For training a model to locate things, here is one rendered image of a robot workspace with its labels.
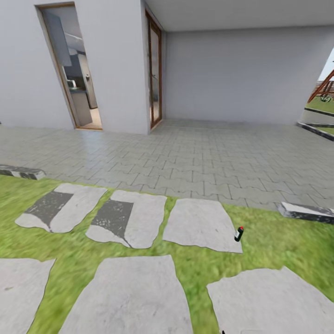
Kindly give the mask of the pesticide atomizer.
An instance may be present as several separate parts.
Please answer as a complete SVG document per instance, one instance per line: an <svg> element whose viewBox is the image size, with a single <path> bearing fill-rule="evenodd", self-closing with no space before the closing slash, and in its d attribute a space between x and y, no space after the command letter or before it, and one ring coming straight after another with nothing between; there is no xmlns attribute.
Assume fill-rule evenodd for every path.
<svg viewBox="0 0 334 334"><path fill-rule="evenodd" d="M234 240L237 241L237 242L240 241L243 232L244 232L244 230L242 229L242 227L239 227L236 234L235 234Z"/></svg>

